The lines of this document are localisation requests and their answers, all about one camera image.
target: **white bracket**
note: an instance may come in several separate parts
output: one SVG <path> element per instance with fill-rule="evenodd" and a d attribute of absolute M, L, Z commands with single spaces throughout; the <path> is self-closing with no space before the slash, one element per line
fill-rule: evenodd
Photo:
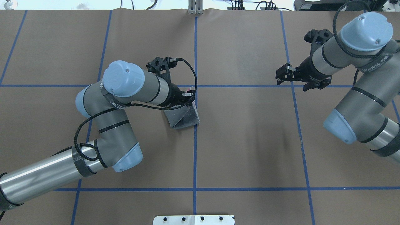
<path fill-rule="evenodd" d="M 153 225 L 235 225 L 233 215 L 157 216 Z"/>
<path fill-rule="evenodd" d="M 188 13 L 193 15 L 203 14 L 203 0 L 189 0 Z"/>

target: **white mounting plate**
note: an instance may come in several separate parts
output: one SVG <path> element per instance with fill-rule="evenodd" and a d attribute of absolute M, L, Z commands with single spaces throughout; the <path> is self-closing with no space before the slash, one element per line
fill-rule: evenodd
<path fill-rule="evenodd" d="M 153 220 L 153 225 L 235 225 L 235 216 L 233 215 L 157 216 Z"/>

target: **robotic arm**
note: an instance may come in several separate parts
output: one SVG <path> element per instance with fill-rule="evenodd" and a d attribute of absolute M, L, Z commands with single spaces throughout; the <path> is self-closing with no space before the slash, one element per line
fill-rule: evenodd
<path fill-rule="evenodd" d="M 286 64 L 278 69 L 276 79 L 278 85 L 287 80 L 307 82 L 303 91 L 322 89 L 330 84 L 331 75 L 354 65 L 364 76 L 328 116 L 324 127 L 347 144 L 360 141 L 378 156 L 400 164 L 399 124 L 381 114 L 400 92 L 400 54 L 392 35 L 392 25 L 375 12 L 363 13 L 346 24 L 338 40 L 328 30 L 312 30 L 304 37 L 312 43 L 311 55 L 299 67 Z"/>
<path fill-rule="evenodd" d="M 148 71 L 125 61 L 115 61 L 105 70 L 103 79 L 78 93 L 76 107 L 88 119 L 75 135 L 75 144 L 40 162 L 0 176 L 0 211 L 22 205 L 46 192 L 72 181 L 90 177 L 100 170 L 113 167 L 121 172 L 136 166 L 143 155 L 124 108 L 132 101 L 174 110 L 191 105 L 196 87 L 181 91 L 170 81 L 169 69 L 181 58 L 155 58 L 146 67 Z M 93 119 L 101 138 L 77 144 L 81 127 Z"/>

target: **light blue joint cap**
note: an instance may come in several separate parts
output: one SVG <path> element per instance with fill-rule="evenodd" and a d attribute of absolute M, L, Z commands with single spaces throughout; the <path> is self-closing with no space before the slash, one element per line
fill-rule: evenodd
<path fill-rule="evenodd" d="M 115 96 L 130 97 L 143 87 L 144 72 L 133 63 L 114 61 L 104 71 L 103 84 Z"/>
<path fill-rule="evenodd" d="M 324 122 L 324 127 L 346 144 L 357 140 L 356 134 L 346 119 L 336 109 L 332 110 Z"/>
<path fill-rule="evenodd" d="M 340 39 L 348 47 L 363 52 L 382 48 L 392 36 L 392 24 L 377 12 L 361 14 L 346 24 L 339 33 Z"/>
<path fill-rule="evenodd" d="M 122 172 L 139 164 L 143 159 L 139 142 L 128 151 L 112 168 L 115 172 Z"/>
<path fill-rule="evenodd" d="M 85 89 L 80 91 L 75 98 L 75 106 L 77 110 L 82 114 L 82 116 L 86 118 L 89 118 L 90 115 L 88 114 L 88 112 L 86 112 L 85 105 L 83 104 L 83 97 L 85 96 L 86 89 L 88 89 L 88 87 L 90 86 L 91 85 L 87 86 Z"/>

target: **black band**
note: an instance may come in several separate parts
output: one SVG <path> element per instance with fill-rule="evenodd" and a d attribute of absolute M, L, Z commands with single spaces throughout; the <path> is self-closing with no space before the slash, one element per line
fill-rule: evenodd
<path fill-rule="evenodd" d="M 330 63 L 330 62 L 328 61 L 328 59 L 325 57 L 324 48 L 325 48 L 325 45 L 322 46 L 322 57 L 324 58 L 325 62 L 326 62 L 328 65 L 330 65 L 331 67 L 333 67 L 333 68 L 336 68 L 336 69 L 343 69 L 344 67 L 335 66 L 335 65 L 333 65 L 332 63 Z"/>
<path fill-rule="evenodd" d="M 367 142 L 370 142 L 370 141 L 374 140 L 380 133 L 382 133 L 382 131 L 385 129 L 385 127 L 386 127 L 387 124 L 388 124 L 388 118 L 385 117 L 385 121 L 383 122 L 383 124 L 382 124 L 382 126 L 379 128 L 379 130 L 378 130 L 374 135 L 372 135 L 370 138 L 368 138 L 368 139 L 366 139 L 366 140 L 364 140 L 364 141 L 360 141 L 360 143 L 365 144 L 365 143 L 367 143 Z"/>
<path fill-rule="evenodd" d="M 357 92 L 360 92 L 363 95 L 368 96 L 370 99 L 376 101 L 377 103 L 379 103 L 382 107 L 386 107 L 386 103 L 384 101 L 382 101 L 380 98 L 376 97 L 375 95 L 369 93 L 368 91 L 362 90 L 361 88 L 358 87 L 352 87 L 351 90 L 355 90 Z"/>
<path fill-rule="evenodd" d="M 160 79 L 158 78 L 158 76 L 156 76 L 156 78 L 157 78 L 157 81 L 158 81 L 158 91 L 157 91 L 157 94 L 154 96 L 154 98 L 152 100 L 148 101 L 148 102 L 154 101 L 157 98 L 158 94 L 160 93 L 160 90 L 161 90 Z"/>
<path fill-rule="evenodd" d="M 0 194 L 0 211 L 6 211 L 6 210 L 9 210 L 9 209 L 14 209 L 14 208 L 16 208 L 16 207 L 22 205 L 22 204 L 14 204 L 14 203 L 10 202 L 10 201 L 6 198 L 6 195 L 4 194 L 3 189 L 2 189 L 1 187 L 0 187 L 0 191 L 1 191 L 1 194 Z"/>
<path fill-rule="evenodd" d="M 79 155 L 75 148 L 72 148 L 72 159 L 76 169 L 82 175 L 82 177 L 90 177 L 93 174 L 96 174 L 90 169 L 90 167 L 86 165 L 85 160 Z"/>
<path fill-rule="evenodd" d="M 95 151 L 98 151 L 97 139 L 94 140 L 93 145 L 96 147 L 96 148 L 95 148 Z M 100 161 L 101 165 L 102 165 L 104 168 L 108 168 L 108 166 L 105 164 L 103 158 L 101 157 L 100 152 L 97 152 L 97 155 L 98 155 L 98 157 L 99 157 L 99 161 Z"/>
<path fill-rule="evenodd" d="M 107 101 L 112 105 L 112 107 L 116 109 L 124 109 L 128 107 L 122 102 L 118 101 L 116 98 L 114 98 L 114 95 L 112 95 L 110 92 L 106 90 L 106 88 L 103 85 L 103 79 L 100 82 L 100 91 L 101 94 L 104 96 L 104 98 L 106 98 Z"/>
<path fill-rule="evenodd" d="M 374 58 L 371 62 L 367 65 L 357 68 L 359 71 L 363 73 L 372 72 L 383 64 L 387 63 L 389 59 L 393 57 L 393 55 L 397 51 L 397 42 L 391 39 L 381 50 L 378 57 Z"/>
<path fill-rule="evenodd" d="M 396 153 L 399 149 L 400 149 L 400 131 L 388 145 L 386 145 L 381 149 L 371 150 L 371 151 L 380 157 L 386 157 Z"/>
<path fill-rule="evenodd" d="M 114 124 L 114 125 L 108 126 L 108 127 L 106 127 L 106 128 L 103 128 L 103 129 L 99 130 L 99 134 L 101 134 L 101 133 L 103 133 L 103 132 L 106 132 L 106 131 L 108 131 L 108 130 L 111 130 L 111 129 L 113 129 L 113 128 L 119 127 L 119 126 L 121 126 L 121 125 L 127 124 L 127 123 L 129 123 L 129 120 L 125 120 L 125 121 L 116 123 L 116 124 Z"/>

